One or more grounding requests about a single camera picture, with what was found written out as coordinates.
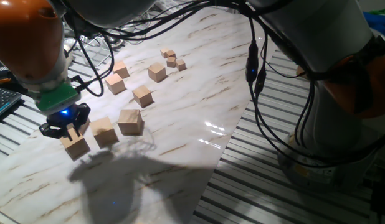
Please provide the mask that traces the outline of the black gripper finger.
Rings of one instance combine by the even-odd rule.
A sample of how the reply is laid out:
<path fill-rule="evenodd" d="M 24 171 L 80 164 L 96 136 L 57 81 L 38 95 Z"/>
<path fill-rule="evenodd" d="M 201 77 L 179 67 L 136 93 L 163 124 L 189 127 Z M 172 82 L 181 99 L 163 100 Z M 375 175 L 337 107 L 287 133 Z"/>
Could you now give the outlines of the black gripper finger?
<path fill-rule="evenodd" d="M 80 104 L 77 106 L 77 117 L 73 122 L 74 130 L 77 135 L 80 136 L 85 131 L 85 124 L 88 120 L 88 116 L 90 114 L 90 107 L 87 104 Z"/>
<path fill-rule="evenodd" d="M 49 123 L 44 123 L 41 126 L 39 126 L 39 131 L 41 132 L 42 135 L 50 138 L 55 138 L 55 139 L 72 138 L 66 126 L 52 126 Z"/>

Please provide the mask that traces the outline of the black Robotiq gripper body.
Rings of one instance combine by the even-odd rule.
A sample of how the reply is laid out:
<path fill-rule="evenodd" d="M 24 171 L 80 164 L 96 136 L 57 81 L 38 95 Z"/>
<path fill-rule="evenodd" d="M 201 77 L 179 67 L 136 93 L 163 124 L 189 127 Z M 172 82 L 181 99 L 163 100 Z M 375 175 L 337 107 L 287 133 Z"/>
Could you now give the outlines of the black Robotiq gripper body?
<path fill-rule="evenodd" d="M 60 110 L 52 115 L 49 115 L 46 121 L 51 126 L 64 127 L 70 123 L 73 123 L 77 119 L 77 115 L 78 115 L 77 105 L 72 104 L 63 110 Z"/>

